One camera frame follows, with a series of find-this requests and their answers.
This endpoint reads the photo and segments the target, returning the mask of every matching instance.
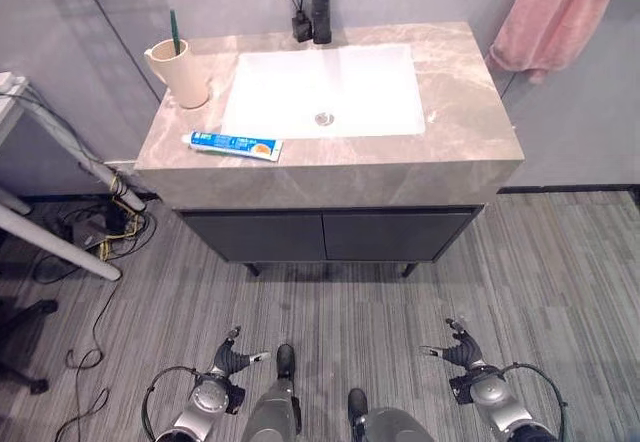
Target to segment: white sink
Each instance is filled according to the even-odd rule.
[[[273,139],[422,132],[408,44],[242,54],[222,127]]]

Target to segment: black vase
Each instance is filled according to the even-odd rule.
[[[303,10],[298,10],[296,12],[296,16],[291,19],[291,25],[293,27],[293,38],[298,42],[304,42],[305,40],[310,40],[311,37],[313,37],[311,20]]]

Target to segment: baseboard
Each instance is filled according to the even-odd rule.
[[[157,194],[152,192],[136,193],[140,200],[156,200],[159,199]],[[29,195],[20,197],[27,204],[36,204],[38,202],[99,202],[111,199],[112,194],[69,194],[69,195]]]
[[[630,192],[640,190],[640,184],[542,185],[502,187],[499,194],[546,194],[549,192]]]
[[[640,184],[543,185],[502,187],[498,194],[546,194],[551,192],[619,192],[629,191],[636,202],[640,200]],[[152,192],[138,193],[142,200],[159,199]],[[79,202],[109,199],[111,194],[33,195],[21,197],[26,203]]]

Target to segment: toothpaste label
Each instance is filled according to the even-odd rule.
[[[254,157],[268,160],[277,160],[282,147],[282,142],[279,140],[235,137],[197,131],[191,133],[190,142],[196,148],[211,148],[237,155],[251,154]]]

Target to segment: dark gray cabinet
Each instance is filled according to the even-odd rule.
[[[232,262],[436,260],[481,207],[181,212]]]
[[[470,216],[469,211],[323,214],[327,259],[397,262],[433,260],[464,227]]]
[[[190,212],[185,222],[232,262],[324,260],[318,213]]]

